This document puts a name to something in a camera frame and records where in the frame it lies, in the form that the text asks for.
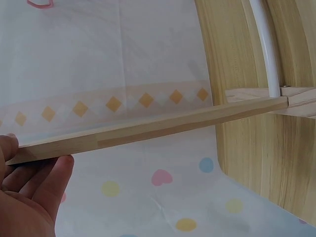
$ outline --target blue heart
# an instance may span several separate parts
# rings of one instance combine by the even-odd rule
[[[199,162],[199,169],[203,172],[203,173],[210,173],[213,171],[214,169],[214,164],[213,161],[211,160],[211,158],[205,157],[203,158],[200,162]]]

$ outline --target diamond pattern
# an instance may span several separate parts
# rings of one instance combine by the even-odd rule
[[[122,102],[118,100],[115,96],[112,96],[106,104],[106,106],[113,112],[116,112],[121,105]]]
[[[208,96],[208,92],[204,88],[202,88],[198,91],[197,96],[198,98],[200,98],[201,101],[204,101]]]
[[[179,102],[182,100],[183,95],[178,91],[174,90],[173,93],[170,95],[170,100],[172,100],[175,104],[179,104]]]
[[[138,118],[150,113],[163,114],[200,108],[211,105],[207,86],[208,81],[181,82],[179,87],[174,83],[140,85],[80,92],[58,99],[47,98],[45,101],[22,102],[12,105],[9,110],[0,108],[0,133],[14,132],[19,135],[70,128],[81,123],[93,124]],[[121,101],[123,95],[126,95],[127,100]]]
[[[81,101],[78,101],[73,108],[73,112],[79,117],[82,117],[85,114],[85,112],[87,112],[87,110],[88,110],[87,105],[85,105]]]
[[[150,94],[145,93],[142,95],[142,97],[140,97],[138,102],[141,103],[145,108],[148,108],[153,101],[153,97]]]
[[[46,106],[41,116],[48,122],[51,122],[51,120],[54,118],[56,112],[52,110],[51,107]]]
[[[22,112],[19,111],[15,117],[15,122],[22,127],[25,121],[26,121],[26,116]]]

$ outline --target orange diamond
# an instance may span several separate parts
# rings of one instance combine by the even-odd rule
[[[198,91],[197,96],[198,98],[200,98],[201,101],[204,101],[208,96],[208,92],[204,88],[202,88]]]
[[[170,95],[170,100],[172,100],[175,104],[178,104],[182,100],[182,94],[178,90],[174,90],[174,92]]]
[[[139,103],[141,103],[145,108],[148,108],[150,104],[154,101],[153,97],[150,94],[145,93],[140,97]]]
[[[15,117],[15,121],[18,125],[23,126],[26,121],[26,116],[19,111]]]
[[[54,118],[55,114],[56,114],[55,111],[53,111],[51,107],[47,106],[41,115],[48,122],[51,122],[51,120]]]
[[[87,112],[87,110],[88,110],[87,105],[85,105],[81,101],[78,101],[73,108],[73,112],[79,117],[82,117],[85,114],[85,112]]]
[[[122,105],[121,101],[119,101],[116,97],[112,96],[111,99],[108,101],[106,106],[112,110],[113,112],[116,112],[119,107]]]

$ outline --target pink outline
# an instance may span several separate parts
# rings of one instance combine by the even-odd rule
[[[31,2],[30,0],[26,0],[26,2],[27,2],[29,5],[31,5],[31,6],[33,6],[33,7],[36,7],[36,8],[38,8],[38,9],[47,9],[47,8],[51,8],[51,7],[54,6],[53,0],[49,0],[49,4],[45,4],[45,5],[37,5],[37,4],[35,4],[34,2]]]

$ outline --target curved wooden panel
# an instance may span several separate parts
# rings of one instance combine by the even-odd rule
[[[249,0],[196,0],[213,100],[225,89],[267,87]],[[316,84],[316,1],[267,0],[281,84]],[[315,121],[262,115],[216,127],[223,171],[258,194],[316,225]]]

